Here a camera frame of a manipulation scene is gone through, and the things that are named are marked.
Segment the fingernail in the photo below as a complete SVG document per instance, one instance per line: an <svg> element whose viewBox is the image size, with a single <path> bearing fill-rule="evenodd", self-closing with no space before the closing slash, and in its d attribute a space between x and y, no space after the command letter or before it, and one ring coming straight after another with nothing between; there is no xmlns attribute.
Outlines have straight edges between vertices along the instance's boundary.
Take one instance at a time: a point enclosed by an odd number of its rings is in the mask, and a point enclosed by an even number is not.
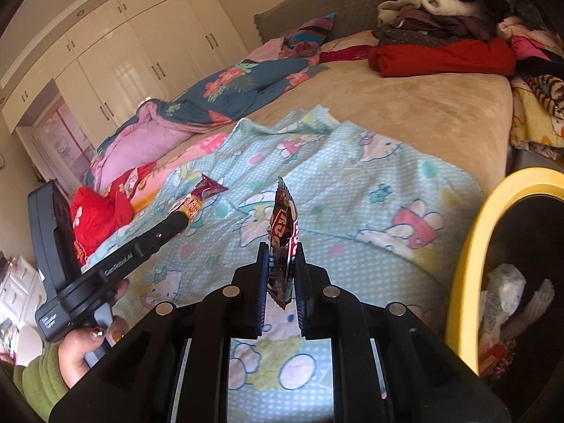
<svg viewBox="0 0 564 423"><path fill-rule="evenodd" d="M115 343L117 343L123 338L124 335L125 334L123 334L123 332L114 332L112 334L112 339L114 340Z"/></svg>
<svg viewBox="0 0 564 423"><path fill-rule="evenodd" d="M93 339L97 339L98 337L104 335L104 330L101 327L96 326L94 329L92 329L91 335Z"/></svg>

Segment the silver bolt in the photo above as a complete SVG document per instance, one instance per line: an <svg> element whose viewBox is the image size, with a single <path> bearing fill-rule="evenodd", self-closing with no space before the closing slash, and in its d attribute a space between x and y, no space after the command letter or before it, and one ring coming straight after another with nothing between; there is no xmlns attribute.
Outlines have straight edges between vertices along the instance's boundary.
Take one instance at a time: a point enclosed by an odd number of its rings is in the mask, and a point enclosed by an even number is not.
<svg viewBox="0 0 564 423"><path fill-rule="evenodd" d="M223 295L225 297L235 297L237 295L239 295L239 293L241 292L241 290L234 286L234 285L229 285L228 287L223 288Z"/></svg>
<svg viewBox="0 0 564 423"><path fill-rule="evenodd" d="M327 297L337 297L341 292L337 287L325 287L323 288L323 294Z"/></svg>
<svg viewBox="0 0 564 423"><path fill-rule="evenodd" d="M407 309L405 308L404 304L402 304L400 302L393 302L388 307L388 310L390 311L390 313L392 315L402 316L402 315L405 315L405 312L406 312Z"/></svg>
<svg viewBox="0 0 564 423"><path fill-rule="evenodd" d="M170 302L161 302L159 305L157 305L155 311L157 312L157 315L165 316L168 315L173 310L173 308L174 307Z"/></svg>

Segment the hand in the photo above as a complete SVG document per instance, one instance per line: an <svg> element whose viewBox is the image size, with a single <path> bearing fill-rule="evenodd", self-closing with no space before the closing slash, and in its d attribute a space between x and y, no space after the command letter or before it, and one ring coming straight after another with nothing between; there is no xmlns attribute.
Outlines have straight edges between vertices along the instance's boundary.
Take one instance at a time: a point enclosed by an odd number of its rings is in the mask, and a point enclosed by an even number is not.
<svg viewBox="0 0 564 423"><path fill-rule="evenodd" d="M127 292L128 286L127 280L122 280L117 284L116 296L111 302L112 305ZM67 386L72 388L90 370L84 361L86 353L102 345L105 336L117 342L128 330L127 322L116 316L106 334L99 327L82 327L69 332L59 345L59 369Z"/></svg>

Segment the light blue blanket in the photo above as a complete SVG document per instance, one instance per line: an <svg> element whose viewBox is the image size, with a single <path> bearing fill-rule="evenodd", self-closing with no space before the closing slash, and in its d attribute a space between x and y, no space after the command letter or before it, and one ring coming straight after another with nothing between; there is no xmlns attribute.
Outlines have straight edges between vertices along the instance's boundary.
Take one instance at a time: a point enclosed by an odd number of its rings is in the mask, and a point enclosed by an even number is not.
<svg viewBox="0 0 564 423"><path fill-rule="evenodd" d="M317 106L273 127L242 119L215 153L179 167L153 203L108 238L93 265L163 220L204 173L229 188L189 230L131 275L115 312L136 323L155 304L201 301L254 262L278 176L298 209L308 262L363 302L409 305L432 329L444 326L450 280L483 195L463 170ZM333 413L331 345L300 337L295 302L267 298L258 341L233 341L229 421L319 421Z"/></svg>

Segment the gray quilted headboard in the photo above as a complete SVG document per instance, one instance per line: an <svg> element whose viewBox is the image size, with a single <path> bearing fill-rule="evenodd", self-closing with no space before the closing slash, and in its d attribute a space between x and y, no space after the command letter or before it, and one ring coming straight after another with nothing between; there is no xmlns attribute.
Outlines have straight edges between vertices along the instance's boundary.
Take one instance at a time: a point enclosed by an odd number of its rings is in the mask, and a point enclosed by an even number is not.
<svg viewBox="0 0 564 423"><path fill-rule="evenodd" d="M335 25L327 41L377 26L377 6L385 0L286 0L255 15L262 42L278 38L314 17L335 12Z"/></svg>

